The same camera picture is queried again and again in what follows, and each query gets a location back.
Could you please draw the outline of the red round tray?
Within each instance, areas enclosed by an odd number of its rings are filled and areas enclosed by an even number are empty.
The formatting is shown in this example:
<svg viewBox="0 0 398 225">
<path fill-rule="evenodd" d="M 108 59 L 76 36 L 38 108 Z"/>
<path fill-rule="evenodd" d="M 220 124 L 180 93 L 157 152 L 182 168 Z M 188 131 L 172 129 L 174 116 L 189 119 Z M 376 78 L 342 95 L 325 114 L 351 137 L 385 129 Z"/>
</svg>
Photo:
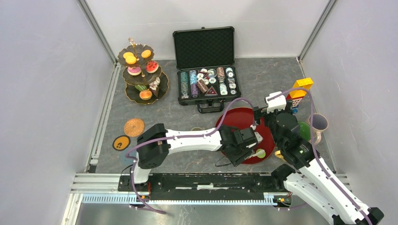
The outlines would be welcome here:
<svg viewBox="0 0 398 225">
<path fill-rule="evenodd" d="M 245 128 L 250 128 L 250 125 L 253 124 L 253 111 L 250 108 L 246 107 L 239 107 L 235 108 L 232 110 L 227 111 L 227 114 L 224 118 L 224 120 L 218 119 L 216 125 L 221 125 L 219 132 L 222 137 L 222 147 L 220 148 L 221 153 L 223 153 L 223 127 L 228 126 L 228 127 L 236 127 L 237 129 L 245 129 Z M 266 152 L 265 158 L 257 158 L 253 157 L 251 159 L 245 160 L 242 164 L 256 164 L 259 162 L 262 162 L 266 158 L 268 158 L 274 147 L 275 143 L 273 141 L 271 131 L 268 127 L 265 126 L 264 120 L 261 120 L 261 124 L 257 125 L 256 131 L 258 131 L 261 136 L 263 137 L 263 141 L 259 143 L 255 148 L 254 148 L 254 153 L 257 149 L 264 149 Z M 219 164 L 225 164 L 229 163 L 230 161 L 225 158 L 222 161 L 219 162 Z"/>
</svg>

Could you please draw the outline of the green macaron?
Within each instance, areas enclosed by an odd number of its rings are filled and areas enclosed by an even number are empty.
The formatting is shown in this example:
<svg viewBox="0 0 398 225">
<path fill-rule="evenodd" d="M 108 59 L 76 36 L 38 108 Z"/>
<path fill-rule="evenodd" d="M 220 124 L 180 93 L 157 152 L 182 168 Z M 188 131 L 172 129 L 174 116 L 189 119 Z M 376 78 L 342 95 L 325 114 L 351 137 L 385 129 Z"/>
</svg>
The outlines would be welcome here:
<svg viewBox="0 0 398 225">
<path fill-rule="evenodd" d="M 256 150 L 256 157 L 258 158 L 265 158 L 266 152 L 264 149 L 257 149 Z"/>
</svg>

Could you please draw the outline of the chocolate cake slice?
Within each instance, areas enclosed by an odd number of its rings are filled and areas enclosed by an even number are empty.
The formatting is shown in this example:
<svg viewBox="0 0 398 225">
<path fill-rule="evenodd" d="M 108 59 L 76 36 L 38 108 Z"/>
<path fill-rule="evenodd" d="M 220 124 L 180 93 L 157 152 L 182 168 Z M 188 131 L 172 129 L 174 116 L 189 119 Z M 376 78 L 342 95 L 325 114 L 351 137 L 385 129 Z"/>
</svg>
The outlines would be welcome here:
<svg viewBox="0 0 398 225">
<path fill-rule="evenodd" d="M 158 86 L 150 86 L 150 91 L 153 95 L 157 98 L 159 94 L 159 87 Z"/>
</svg>

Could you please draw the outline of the white striped donut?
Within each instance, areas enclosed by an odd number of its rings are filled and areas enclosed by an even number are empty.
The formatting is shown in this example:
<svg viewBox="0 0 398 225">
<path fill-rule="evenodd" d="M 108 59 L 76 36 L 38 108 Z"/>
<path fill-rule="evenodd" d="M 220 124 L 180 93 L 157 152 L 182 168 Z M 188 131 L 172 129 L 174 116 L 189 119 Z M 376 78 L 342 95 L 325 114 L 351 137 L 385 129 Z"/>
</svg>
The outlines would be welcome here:
<svg viewBox="0 0 398 225">
<path fill-rule="evenodd" d="M 160 78 L 156 77 L 155 80 L 152 83 L 150 83 L 150 88 L 153 90 L 157 89 L 160 82 L 161 82 Z"/>
</svg>

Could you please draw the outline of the orange peach bun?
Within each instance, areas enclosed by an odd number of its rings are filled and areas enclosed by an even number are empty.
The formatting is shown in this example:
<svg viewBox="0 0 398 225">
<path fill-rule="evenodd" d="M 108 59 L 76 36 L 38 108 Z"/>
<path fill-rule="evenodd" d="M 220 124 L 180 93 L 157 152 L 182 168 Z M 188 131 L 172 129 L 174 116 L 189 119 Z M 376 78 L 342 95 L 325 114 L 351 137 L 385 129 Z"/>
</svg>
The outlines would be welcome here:
<svg viewBox="0 0 398 225">
<path fill-rule="evenodd" d="M 144 101 L 151 99 L 152 96 L 153 96 L 153 93 L 150 90 L 142 90 L 139 93 L 140 99 L 142 99 Z"/>
</svg>

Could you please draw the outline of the white rectangular pastry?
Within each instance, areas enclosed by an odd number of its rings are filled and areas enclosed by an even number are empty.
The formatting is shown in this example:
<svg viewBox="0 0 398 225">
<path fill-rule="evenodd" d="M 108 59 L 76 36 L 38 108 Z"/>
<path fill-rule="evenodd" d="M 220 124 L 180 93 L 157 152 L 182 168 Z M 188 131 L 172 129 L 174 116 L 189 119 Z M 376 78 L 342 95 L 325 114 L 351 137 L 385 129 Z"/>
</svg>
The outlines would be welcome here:
<svg viewBox="0 0 398 225">
<path fill-rule="evenodd" d="M 135 88 L 140 92 L 148 89 L 146 85 L 135 85 Z"/>
</svg>

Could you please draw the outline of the red frosted donut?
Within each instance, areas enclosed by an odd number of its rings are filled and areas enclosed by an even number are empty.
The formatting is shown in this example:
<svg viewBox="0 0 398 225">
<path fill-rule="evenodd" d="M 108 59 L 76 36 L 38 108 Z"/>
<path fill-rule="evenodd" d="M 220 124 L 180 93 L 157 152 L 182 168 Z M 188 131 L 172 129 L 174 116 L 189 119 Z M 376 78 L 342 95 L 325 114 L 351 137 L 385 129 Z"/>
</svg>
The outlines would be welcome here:
<svg viewBox="0 0 398 225">
<path fill-rule="evenodd" d="M 159 63 L 152 60 L 146 64 L 145 69 L 148 73 L 153 74 L 159 69 Z"/>
</svg>

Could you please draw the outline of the pink frosted donut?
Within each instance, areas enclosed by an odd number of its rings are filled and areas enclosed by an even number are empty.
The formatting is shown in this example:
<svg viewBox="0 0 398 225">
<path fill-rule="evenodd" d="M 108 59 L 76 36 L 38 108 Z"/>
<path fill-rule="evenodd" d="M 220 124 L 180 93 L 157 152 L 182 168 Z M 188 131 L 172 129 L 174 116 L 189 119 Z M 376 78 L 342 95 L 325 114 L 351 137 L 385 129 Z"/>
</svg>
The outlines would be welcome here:
<svg viewBox="0 0 398 225">
<path fill-rule="evenodd" d="M 132 76 L 140 75 L 142 70 L 140 67 L 127 67 L 127 72 Z"/>
</svg>

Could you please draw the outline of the yellow round cookie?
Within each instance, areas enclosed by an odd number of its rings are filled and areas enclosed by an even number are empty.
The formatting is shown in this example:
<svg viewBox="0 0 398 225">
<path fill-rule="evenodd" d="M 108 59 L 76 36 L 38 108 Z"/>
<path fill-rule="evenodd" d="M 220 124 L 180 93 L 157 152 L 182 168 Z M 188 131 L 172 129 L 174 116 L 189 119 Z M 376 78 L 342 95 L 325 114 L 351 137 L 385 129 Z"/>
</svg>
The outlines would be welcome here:
<svg viewBox="0 0 398 225">
<path fill-rule="evenodd" d="M 151 55 L 152 55 L 152 51 L 149 50 L 149 49 L 144 50 L 144 51 L 141 53 L 141 57 L 144 58 L 144 59 L 149 58 Z"/>
</svg>

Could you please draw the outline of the orange round biscuit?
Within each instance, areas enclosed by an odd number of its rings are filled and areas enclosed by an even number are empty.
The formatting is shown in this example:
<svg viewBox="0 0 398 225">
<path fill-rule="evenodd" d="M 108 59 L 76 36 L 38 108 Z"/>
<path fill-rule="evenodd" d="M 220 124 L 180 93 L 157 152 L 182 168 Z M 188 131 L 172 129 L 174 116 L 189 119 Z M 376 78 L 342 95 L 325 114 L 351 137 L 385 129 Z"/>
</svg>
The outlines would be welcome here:
<svg viewBox="0 0 398 225">
<path fill-rule="evenodd" d="M 134 55 L 127 56 L 125 59 L 127 64 L 133 65 L 137 62 L 137 58 Z"/>
</svg>

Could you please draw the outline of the orange waffle biscuit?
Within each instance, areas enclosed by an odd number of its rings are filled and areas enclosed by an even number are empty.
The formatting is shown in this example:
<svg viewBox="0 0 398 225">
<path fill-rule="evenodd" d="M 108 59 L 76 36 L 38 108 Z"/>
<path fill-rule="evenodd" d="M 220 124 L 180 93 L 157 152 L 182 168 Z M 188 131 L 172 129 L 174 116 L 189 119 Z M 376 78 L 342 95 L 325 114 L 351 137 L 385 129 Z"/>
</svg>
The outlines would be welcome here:
<svg viewBox="0 0 398 225">
<path fill-rule="evenodd" d="M 127 59 L 128 57 L 133 57 L 134 54 L 133 54 L 132 52 L 125 52 L 122 56 L 123 56 L 125 59 Z"/>
</svg>

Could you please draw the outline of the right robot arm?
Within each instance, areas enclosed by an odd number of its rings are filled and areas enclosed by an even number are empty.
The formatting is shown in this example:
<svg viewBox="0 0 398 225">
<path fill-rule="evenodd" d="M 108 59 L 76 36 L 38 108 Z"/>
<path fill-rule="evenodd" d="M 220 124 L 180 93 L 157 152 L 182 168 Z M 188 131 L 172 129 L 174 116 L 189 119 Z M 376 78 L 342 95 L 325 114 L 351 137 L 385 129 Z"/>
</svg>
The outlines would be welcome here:
<svg viewBox="0 0 398 225">
<path fill-rule="evenodd" d="M 300 135 L 300 125 L 288 105 L 268 112 L 253 109 L 257 123 L 264 119 L 276 147 L 287 162 L 272 172 L 271 186 L 299 196 L 330 225 L 377 225 L 384 218 L 378 207 L 357 198 L 329 169 L 319 152 Z"/>
</svg>

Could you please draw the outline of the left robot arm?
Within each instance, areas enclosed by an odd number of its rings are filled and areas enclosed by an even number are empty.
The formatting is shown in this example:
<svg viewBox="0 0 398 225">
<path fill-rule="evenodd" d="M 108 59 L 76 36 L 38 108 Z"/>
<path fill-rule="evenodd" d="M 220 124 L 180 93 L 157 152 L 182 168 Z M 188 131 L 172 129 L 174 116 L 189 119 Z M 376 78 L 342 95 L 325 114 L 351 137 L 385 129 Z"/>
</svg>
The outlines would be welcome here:
<svg viewBox="0 0 398 225">
<path fill-rule="evenodd" d="M 134 148 L 136 163 L 132 170 L 130 186 L 142 191 L 147 186 L 152 169 L 160 166 L 171 154 L 194 151 L 220 151 L 233 166 L 238 166 L 255 153 L 263 137 L 253 127 L 239 129 L 226 125 L 201 131 L 175 131 L 164 124 L 153 125 L 137 139 Z"/>
</svg>

